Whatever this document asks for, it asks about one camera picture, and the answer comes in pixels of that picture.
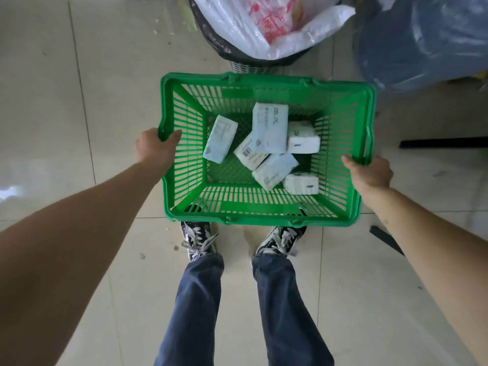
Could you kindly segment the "person's right hand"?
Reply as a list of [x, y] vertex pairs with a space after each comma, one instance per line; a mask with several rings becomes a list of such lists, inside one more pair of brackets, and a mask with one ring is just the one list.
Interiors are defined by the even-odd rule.
[[388, 190], [393, 178], [393, 171], [387, 159], [373, 157], [369, 165], [361, 164], [359, 174], [350, 174], [354, 188], [362, 197], [375, 192]]

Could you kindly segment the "person's left hand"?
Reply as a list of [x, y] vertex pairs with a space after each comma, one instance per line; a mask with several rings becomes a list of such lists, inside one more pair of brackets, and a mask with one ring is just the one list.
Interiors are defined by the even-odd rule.
[[164, 174], [174, 164], [176, 149], [160, 149], [161, 142], [158, 129], [150, 128], [137, 139], [136, 151], [140, 163], [150, 165]]

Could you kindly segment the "green plastic shopping basket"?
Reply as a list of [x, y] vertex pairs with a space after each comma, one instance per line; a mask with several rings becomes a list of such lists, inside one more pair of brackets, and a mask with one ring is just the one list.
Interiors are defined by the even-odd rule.
[[[341, 157], [349, 155], [360, 164], [371, 161], [372, 85], [286, 75], [168, 73], [161, 78], [160, 93], [160, 139], [182, 130], [174, 165], [162, 178], [167, 218], [292, 227], [348, 227], [357, 221], [362, 201]], [[257, 102], [287, 104], [292, 121], [309, 120], [314, 126], [320, 151], [296, 159], [298, 171], [318, 176], [318, 195], [290, 195], [281, 184], [265, 192], [232, 155], [252, 130]], [[238, 123], [222, 164], [203, 158], [218, 115]]]

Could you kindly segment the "person's left forearm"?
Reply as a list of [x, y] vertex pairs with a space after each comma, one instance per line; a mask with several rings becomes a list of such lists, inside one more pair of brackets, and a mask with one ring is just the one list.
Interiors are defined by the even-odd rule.
[[55, 366], [173, 160], [145, 159], [0, 232], [0, 366]]

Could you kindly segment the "person's right forearm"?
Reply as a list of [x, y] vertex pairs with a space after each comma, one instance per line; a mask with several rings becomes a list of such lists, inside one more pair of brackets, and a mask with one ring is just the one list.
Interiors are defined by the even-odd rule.
[[358, 191], [475, 360], [488, 366], [488, 241], [392, 188]]

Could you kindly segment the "white barcode tissue packet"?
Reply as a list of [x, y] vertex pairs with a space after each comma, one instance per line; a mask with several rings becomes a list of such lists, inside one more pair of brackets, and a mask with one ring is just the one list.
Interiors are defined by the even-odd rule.
[[252, 149], [251, 145], [252, 133], [249, 133], [233, 153], [243, 166], [253, 172], [269, 156], [269, 153], [258, 153]]

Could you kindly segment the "large light blue tissue packet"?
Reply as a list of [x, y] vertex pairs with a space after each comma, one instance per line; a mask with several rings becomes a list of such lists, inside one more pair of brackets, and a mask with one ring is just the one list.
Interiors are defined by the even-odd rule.
[[255, 103], [252, 111], [253, 151], [261, 154], [283, 154], [287, 151], [287, 104]]

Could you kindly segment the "black white right sneaker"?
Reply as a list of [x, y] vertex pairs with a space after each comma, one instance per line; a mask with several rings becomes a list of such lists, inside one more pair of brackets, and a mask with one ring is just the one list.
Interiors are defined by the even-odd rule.
[[254, 256], [271, 254], [288, 257], [293, 255], [294, 247], [307, 230], [303, 227], [275, 226], [257, 247]]

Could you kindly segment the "black white sneaker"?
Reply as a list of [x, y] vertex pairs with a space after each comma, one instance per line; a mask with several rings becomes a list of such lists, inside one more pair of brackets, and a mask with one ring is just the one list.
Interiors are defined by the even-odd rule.
[[294, 247], [307, 230], [303, 227], [275, 226], [257, 247], [254, 256], [271, 254], [288, 257], [293, 255]]
[[218, 233], [213, 234], [211, 223], [206, 221], [180, 222], [183, 241], [190, 262], [211, 253], [216, 253], [215, 241]]

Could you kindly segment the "black white left sneaker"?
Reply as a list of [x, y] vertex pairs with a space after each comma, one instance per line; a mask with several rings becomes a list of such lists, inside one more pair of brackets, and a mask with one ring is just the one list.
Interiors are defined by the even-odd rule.
[[190, 262], [211, 253], [216, 253], [215, 241], [218, 233], [213, 234], [211, 223], [206, 221], [180, 222], [183, 241]]

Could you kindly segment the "grey slotted waste bin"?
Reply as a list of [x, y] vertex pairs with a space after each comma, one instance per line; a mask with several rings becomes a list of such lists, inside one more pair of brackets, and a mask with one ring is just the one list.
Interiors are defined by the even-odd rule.
[[252, 64], [245, 64], [241, 62], [228, 61], [230, 69], [233, 73], [238, 74], [264, 74], [264, 75], [288, 75], [289, 67], [294, 62], [285, 62], [273, 66], [259, 66]]

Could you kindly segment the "large blue plastic bag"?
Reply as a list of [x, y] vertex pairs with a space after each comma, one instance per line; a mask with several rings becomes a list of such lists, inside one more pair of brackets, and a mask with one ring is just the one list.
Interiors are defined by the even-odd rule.
[[403, 93], [488, 71], [488, 0], [356, 0], [364, 81]]

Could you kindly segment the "white red-printed plastic bag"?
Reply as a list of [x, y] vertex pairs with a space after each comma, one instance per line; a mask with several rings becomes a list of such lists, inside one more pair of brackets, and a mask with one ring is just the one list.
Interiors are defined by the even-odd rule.
[[250, 58], [278, 61], [314, 47], [356, 14], [342, 0], [189, 0], [225, 42]]

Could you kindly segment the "blue denim jeans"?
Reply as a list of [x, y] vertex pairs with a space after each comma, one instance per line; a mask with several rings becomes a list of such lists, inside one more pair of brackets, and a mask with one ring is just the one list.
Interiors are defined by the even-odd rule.
[[[284, 255], [252, 260], [269, 366], [334, 366], [334, 358], [307, 310], [292, 262]], [[214, 366], [223, 257], [190, 262], [154, 366]]]

